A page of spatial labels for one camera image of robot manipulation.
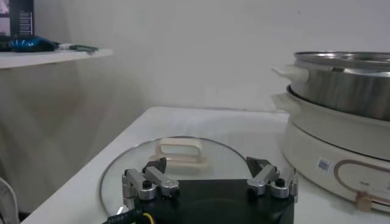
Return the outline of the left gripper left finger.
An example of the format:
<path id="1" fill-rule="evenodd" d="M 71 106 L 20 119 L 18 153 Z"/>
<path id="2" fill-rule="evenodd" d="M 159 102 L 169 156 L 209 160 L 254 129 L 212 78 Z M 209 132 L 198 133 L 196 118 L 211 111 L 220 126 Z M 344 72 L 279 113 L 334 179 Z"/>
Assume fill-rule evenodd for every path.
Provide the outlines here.
<path id="1" fill-rule="evenodd" d="M 122 174 L 123 204 L 132 209 L 135 200 L 152 201 L 159 192 L 162 197 L 177 198 L 180 196 L 180 186 L 177 180 L 165 175 L 167 161 L 161 158 L 149 161 L 141 172 L 127 169 Z"/>

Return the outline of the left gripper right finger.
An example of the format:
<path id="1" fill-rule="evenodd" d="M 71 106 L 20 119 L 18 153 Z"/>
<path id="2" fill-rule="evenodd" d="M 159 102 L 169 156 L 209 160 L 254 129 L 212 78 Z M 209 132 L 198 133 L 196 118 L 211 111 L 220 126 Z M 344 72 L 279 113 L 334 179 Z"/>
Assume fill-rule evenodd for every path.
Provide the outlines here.
<path id="1" fill-rule="evenodd" d="M 285 167 L 282 171 L 266 159 L 246 158 L 246 164 L 252 175 L 247 180 L 247 187 L 257 197 L 268 193 L 273 198 L 284 200 L 292 198 L 298 202 L 298 176 L 293 167 Z"/>

